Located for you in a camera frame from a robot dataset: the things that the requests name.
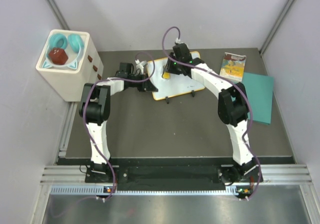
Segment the yellow-framed whiteboard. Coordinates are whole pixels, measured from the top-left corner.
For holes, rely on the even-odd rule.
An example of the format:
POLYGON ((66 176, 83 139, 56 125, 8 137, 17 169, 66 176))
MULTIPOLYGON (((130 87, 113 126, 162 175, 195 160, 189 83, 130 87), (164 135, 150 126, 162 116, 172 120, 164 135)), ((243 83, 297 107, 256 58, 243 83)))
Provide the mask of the yellow-framed whiteboard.
POLYGON ((152 84, 158 89, 158 91, 152 92, 154 100, 164 100, 166 97, 171 98, 188 94, 192 91, 200 91, 205 88, 201 83, 183 74, 169 74, 168 79, 163 78, 163 70, 167 60, 168 58, 161 58, 154 61, 155 71, 150 78, 152 84))

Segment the yellow whiteboard eraser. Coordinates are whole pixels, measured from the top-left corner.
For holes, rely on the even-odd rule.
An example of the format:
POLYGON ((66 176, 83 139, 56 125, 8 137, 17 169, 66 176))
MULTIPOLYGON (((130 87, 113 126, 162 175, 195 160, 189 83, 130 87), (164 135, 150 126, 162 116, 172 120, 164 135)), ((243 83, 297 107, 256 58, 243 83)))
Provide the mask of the yellow whiteboard eraser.
POLYGON ((170 79, 170 77, 171 77, 171 75, 170 75, 170 73, 168 73, 168 72, 164 72, 164 73, 162 74, 162 78, 165 79, 165 80, 170 79))

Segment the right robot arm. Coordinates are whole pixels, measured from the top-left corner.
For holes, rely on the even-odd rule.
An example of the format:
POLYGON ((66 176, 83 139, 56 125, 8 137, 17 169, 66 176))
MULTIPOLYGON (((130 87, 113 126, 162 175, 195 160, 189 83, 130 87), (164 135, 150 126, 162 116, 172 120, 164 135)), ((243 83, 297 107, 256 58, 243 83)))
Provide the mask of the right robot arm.
POLYGON ((227 185, 244 182, 259 166, 259 160, 249 145, 248 131, 252 109, 243 83, 234 83, 213 71, 202 59, 194 58, 187 44, 177 39, 167 55, 165 71, 183 74, 202 84, 218 100, 218 116, 229 131, 233 148, 233 165, 222 170, 222 181, 227 185))

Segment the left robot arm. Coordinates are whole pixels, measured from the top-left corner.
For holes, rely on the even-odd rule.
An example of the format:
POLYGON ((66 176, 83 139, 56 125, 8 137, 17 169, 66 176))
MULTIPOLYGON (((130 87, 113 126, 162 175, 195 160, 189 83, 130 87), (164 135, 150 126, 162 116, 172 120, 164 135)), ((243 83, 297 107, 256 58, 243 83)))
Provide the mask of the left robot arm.
POLYGON ((110 116, 111 96, 128 88, 141 92, 157 91, 146 73, 147 61, 136 61, 136 72, 131 63, 120 63, 114 77, 85 84, 79 106, 91 144, 91 160, 87 166, 86 183, 115 182, 115 171, 110 162, 107 142, 107 121, 110 116))

